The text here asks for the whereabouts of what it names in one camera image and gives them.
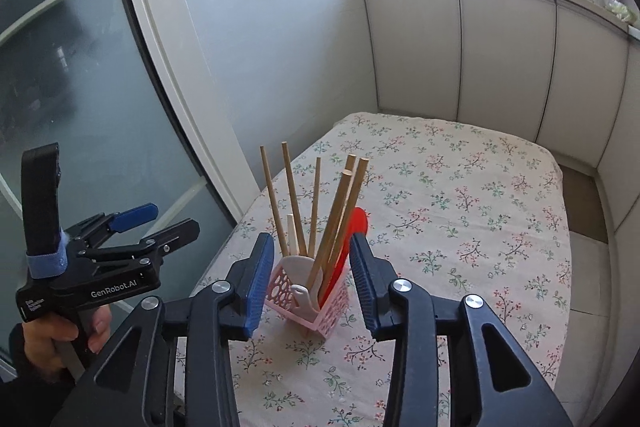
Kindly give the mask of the person's left hand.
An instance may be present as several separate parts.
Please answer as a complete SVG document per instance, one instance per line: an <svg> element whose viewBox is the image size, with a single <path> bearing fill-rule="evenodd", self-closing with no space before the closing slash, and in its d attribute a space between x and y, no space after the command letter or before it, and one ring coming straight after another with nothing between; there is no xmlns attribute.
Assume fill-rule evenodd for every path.
<svg viewBox="0 0 640 427"><path fill-rule="evenodd" d="M88 347L97 355L111 336L112 312L109 305L99 307L91 319L91 334ZM49 314L32 322L22 324L24 352L27 360L35 366L37 373L53 383L58 380L65 364L55 348L55 343L70 343L79 331L75 324Z"/></svg>

